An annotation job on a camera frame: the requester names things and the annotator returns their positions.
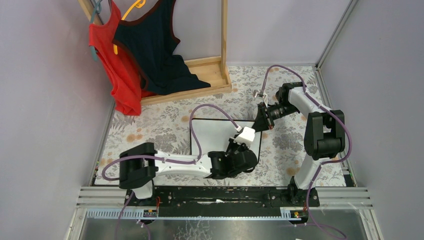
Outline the black framed whiteboard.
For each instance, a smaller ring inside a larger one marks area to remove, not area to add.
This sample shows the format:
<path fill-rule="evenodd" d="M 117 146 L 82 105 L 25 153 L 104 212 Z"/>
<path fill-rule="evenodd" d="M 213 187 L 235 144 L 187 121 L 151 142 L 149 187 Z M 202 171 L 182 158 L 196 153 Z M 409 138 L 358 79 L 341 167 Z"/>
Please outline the black framed whiteboard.
<path fill-rule="evenodd" d="M 199 141 L 202 153 L 207 154 L 211 151 L 226 151 L 229 139 L 236 133 L 234 125 L 228 119 L 194 118 L 190 130 L 190 154 L 199 154 L 193 134 Z"/>

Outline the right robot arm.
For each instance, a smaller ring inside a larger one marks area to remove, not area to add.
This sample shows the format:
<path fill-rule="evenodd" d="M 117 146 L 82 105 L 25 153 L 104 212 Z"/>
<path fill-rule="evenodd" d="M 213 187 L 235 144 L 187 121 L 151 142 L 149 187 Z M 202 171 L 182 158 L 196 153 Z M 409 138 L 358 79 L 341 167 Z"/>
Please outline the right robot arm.
<path fill-rule="evenodd" d="M 310 96 L 302 82 L 284 83 L 276 93 L 277 102 L 257 105 L 253 129 L 271 130 L 277 119 L 294 113 L 306 118 L 303 145 L 306 152 L 300 170 L 290 181 L 294 191 L 306 191 L 314 186 L 319 166 L 336 157 L 346 147 L 345 115 Z"/>

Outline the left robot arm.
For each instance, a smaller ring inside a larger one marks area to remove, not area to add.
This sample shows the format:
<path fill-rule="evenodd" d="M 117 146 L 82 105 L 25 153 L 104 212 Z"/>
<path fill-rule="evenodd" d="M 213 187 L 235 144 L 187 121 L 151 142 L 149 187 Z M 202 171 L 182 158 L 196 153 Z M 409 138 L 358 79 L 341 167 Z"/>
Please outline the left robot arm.
<path fill-rule="evenodd" d="M 258 164 L 256 154 L 245 144 L 230 143 L 226 151 L 201 156 L 170 154 L 145 142 L 119 155 L 119 188 L 132 190 L 137 199 L 153 196 L 154 179 L 163 175 L 188 175 L 222 180 L 250 173 Z"/>

